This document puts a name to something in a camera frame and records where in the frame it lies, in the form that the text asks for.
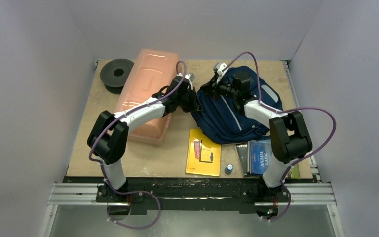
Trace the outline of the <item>navy blue student backpack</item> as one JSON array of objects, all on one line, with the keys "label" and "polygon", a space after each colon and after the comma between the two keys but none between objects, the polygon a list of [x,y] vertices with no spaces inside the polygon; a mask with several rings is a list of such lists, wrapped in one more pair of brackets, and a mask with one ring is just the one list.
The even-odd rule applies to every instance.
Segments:
[{"label": "navy blue student backpack", "polygon": [[[247,66],[230,68],[222,79],[223,82],[233,82],[235,73],[244,72],[250,78],[250,92],[258,96],[258,84],[261,86],[262,102],[282,110],[282,101],[279,94],[262,78],[257,81],[257,73]],[[249,119],[238,113],[233,99],[219,95],[217,98],[199,90],[197,97],[203,110],[192,112],[198,127],[213,142],[217,144],[232,144],[263,140],[269,129],[254,119]]]}]

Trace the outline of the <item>small blue glue stick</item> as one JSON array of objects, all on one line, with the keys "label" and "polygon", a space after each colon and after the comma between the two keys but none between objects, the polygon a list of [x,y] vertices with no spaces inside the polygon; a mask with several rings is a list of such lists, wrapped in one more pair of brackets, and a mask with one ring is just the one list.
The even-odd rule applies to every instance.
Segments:
[{"label": "small blue glue stick", "polygon": [[226,175],[230,175],[232,174],[233,170],[234,170],[234,166],[229,163],[226,165],[224,172]]}]

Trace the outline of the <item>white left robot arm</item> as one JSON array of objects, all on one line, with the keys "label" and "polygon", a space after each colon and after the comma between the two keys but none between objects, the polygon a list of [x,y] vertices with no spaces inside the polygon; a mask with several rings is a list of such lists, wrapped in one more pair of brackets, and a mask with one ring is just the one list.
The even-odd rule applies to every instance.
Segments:
[{"label": "white left robot arm", "polygon": [[97,162],[102,170],[104,181],[109,186],[108,195],[116,202],[126,199],[129,191],[124,186],[126,177],[123,172],[121,157],[126,150],[128,135],[135,129],[154,119],[163,118],[177,108],[183,112],[194,112],[201,106],[192,85],[192,73],[177,74],[169,86],[153,94],[149,99],[131,109],[99,114],[87,145],[91,151],[89,159]]}]

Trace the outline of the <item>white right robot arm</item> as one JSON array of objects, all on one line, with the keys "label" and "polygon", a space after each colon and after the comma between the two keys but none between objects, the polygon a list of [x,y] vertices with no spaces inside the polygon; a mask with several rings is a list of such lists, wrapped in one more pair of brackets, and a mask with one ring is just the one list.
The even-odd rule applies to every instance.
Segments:
[{"label": "white right robot arm", "polygon": [[250,84],[245,72],[234,74],[232,82],[224,82],[215,74],[200,90],[213,98],[231,98],[237,112],[269,128],[272,161],[262,175],[264,183],[257,188],[259,198],[269,201],[276,196],[276,187],[283,185],[288,168],[312,150],[312,141],[300,112],[284,112],[259,101]]}]

